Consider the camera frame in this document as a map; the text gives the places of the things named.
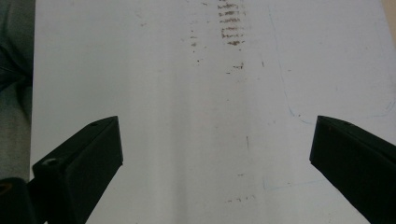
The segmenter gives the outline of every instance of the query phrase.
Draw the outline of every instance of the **black mark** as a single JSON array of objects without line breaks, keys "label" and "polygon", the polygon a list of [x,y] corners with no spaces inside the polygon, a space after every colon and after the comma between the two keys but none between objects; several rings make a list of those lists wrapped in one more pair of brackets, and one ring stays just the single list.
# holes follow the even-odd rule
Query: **black mark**
[{"label": "black mark", "polygon": [[230,42],[228,42],[227,44],[237,46],[237,45],[239,45],[240,43],[241,43],[241,41],[235,40],[235,41],[230,41]]},{"label": "black mark", "polygon": [[218,9],[223,9],[223,8],[231,8],[231,7],[238,8],[238,5],[236,5],[236,4],[230,4],[230,3],[226,3],[226,4],[225,4],[225,5],[223,5],[223,6],[218,6]]},{"label": "black mark", "polygon": [[248,136],[247,136],[247,150],[249,150],[249,147],[248,147]]},{"label": "black mark", "polygon": [[241,65],[240,66],[233,66],[234,68],[237,68],[237,69],[243,69],[244,68],[244,63],[241,63]]},{"label": "black mark", "polygon": [[241,21],[241,20],[239,20],[239,18],[230,18],[230,19],[220,21],[220,22],[226,23],[226,22],[239,22],[239,21]]}]

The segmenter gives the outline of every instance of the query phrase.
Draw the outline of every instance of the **white sheet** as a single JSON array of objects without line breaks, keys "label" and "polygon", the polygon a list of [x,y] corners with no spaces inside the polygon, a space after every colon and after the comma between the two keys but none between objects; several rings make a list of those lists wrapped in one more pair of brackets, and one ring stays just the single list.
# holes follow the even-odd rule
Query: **white sheet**
[{"label": "white sheet", "polygon": [[367,223],[309,162],[317,115],[396,144],[379,0],[37,0],[32,159],[120,117],[88,223]]}]

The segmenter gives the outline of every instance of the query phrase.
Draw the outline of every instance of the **gray surface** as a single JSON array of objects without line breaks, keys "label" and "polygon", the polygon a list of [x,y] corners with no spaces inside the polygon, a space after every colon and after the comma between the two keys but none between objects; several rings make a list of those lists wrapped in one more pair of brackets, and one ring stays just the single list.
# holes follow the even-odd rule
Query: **gray surface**
[{"label": "gray surface", "polygon": [[309,152],[317,115],[396,143],[379,0],[37,0],[36,19],[32,162],[120,118],[87,223],[368,223]]}]

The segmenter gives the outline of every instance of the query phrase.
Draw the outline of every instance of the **gray fabric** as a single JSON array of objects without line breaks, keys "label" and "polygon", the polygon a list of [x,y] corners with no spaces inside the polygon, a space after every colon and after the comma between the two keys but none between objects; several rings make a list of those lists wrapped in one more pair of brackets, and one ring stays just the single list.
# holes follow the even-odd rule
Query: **gray fabric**
[{"label": "gray fabric", "polygon": [[0,0],[0,179],[29,179],[35,1]]}]

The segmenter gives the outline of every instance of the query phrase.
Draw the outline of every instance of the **dirt speck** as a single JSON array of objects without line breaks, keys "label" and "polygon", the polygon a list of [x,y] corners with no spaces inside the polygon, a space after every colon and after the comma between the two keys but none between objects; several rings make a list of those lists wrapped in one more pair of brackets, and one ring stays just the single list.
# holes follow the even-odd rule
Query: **dirt speck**
[{"label": "dirt speck", "polygon": [[235,40],[235,41],[230,41],[230,42],[228,42],[227,44],[237,46],[237,45],[239,45],[240,43],[241,43],[241,41]]}]

